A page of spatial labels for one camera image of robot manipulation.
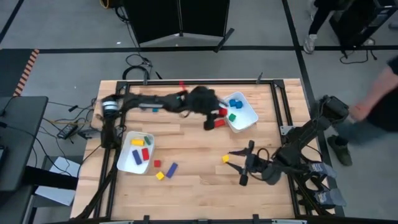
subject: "black pants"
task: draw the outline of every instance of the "black pants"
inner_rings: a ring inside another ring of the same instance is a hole
[[[338,8],[339,0],[315,0],[314,5],[318,8],[313,18],[313,22],[308,34],[317,34],[323,23],[329,16],[329,13]]]

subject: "blue block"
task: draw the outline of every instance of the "blue block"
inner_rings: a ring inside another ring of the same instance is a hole
[[[233,107],[236,105],[236,100],[229,100],[229,106]]]
[[[139,153],[138,153],[137,149],[133,150],[132,156],[134,156],[134,159],[136,160],[137,165],[142,164],[142,161],[141,161],[141,158],[139,157]]]
[[[167,171],[166,173],[166,177],[168,178],[172,178],[175,170],[177,169],[178,164],[176,164],[175,162],[173,162],[172,166],[170,167],[169,171]]]
[[[242,103],[242,101],[238,101],[238,102],[236,102],[236,109],[241,109],[242,107],[243,107],[243,103]]]

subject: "yellow block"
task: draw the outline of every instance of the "yellow block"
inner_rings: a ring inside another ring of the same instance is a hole
[[[229,155],[223,156],[223,162],[228,162],[229,161]]]
[[[131,140],[131,144],[133,146],[144,146],[144,140],[133,139],[133,140]]]
[[[162,173],[162,171],[160,171],[160,172],[158,172],[158,173],[156,174],[156,177],[157,177],[159,180],[162,180],[162,179],[164,178],[164,174]]]

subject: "orange striped tape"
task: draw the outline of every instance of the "orange striped tape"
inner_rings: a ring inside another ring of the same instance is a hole
[[[20,96],[24,87],[26,85],[27,79],[29,78],[32,67],[36,62],[37,56],[39,55],[39,50],[35,49],[30,54],[29,60],[26,63],[24,72],[22,72],[21,78],[19,79],[17,88],[14,90],[13,96]]]

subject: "person's arm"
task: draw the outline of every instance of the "person's arm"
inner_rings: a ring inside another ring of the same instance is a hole
[[[388,62],[388,67],[382,71],[372,84],[364,100],[349,109],[351,116],[357,121],[365,119],[381,98],[397,87],[398,57]]]

